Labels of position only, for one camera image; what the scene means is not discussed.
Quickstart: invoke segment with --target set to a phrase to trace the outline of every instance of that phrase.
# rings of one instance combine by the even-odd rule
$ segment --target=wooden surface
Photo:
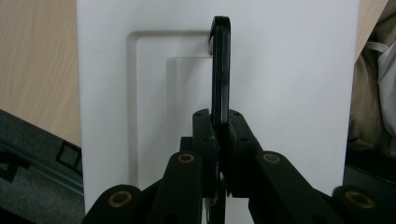
[[[0,0],[0,109],[80,146],[74,0]]]
[[[358,59],[388,0],[361,0],[355,61]]]

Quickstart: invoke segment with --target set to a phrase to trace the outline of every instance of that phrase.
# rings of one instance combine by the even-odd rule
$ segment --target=wooden table
[[[361,0],[356,58],[388,0]],[[76,2],[0,0],[0,109],[81,146]]]

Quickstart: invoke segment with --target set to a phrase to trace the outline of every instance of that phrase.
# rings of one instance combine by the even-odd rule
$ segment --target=fabric
[[[355,63],[347,137],[347,146],[353,150],[375,149],[384,131],[376,59],[376,51],[364,49]]]
[[[396,44],[393,43],[378,59],[379,97],[387,130],[381,139],[380,150],[396,158]]]

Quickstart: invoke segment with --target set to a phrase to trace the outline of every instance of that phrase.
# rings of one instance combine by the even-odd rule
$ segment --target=metal bolt
[[[280,158],[274,154],[265,154],[262,156],[262,158],[264,159],[264,161],[270,162],[272,164],[277,164],[280,162]]]
[[[195,160],[195,158],[191,154],[181,154],[177,157],[177,160],[181,163],[191,163]]]
[[[355,190],[347,191],[346,198],[350,203],[361,208],[371,209],[375,207],[375,202],[371,198]]]
[[[129,191],[120,190],[113,193],[108,198],[108,204],[110,204],[110,206],[112,207],[119,208],[125,206],[131,200],[132,200],[132,194]]]

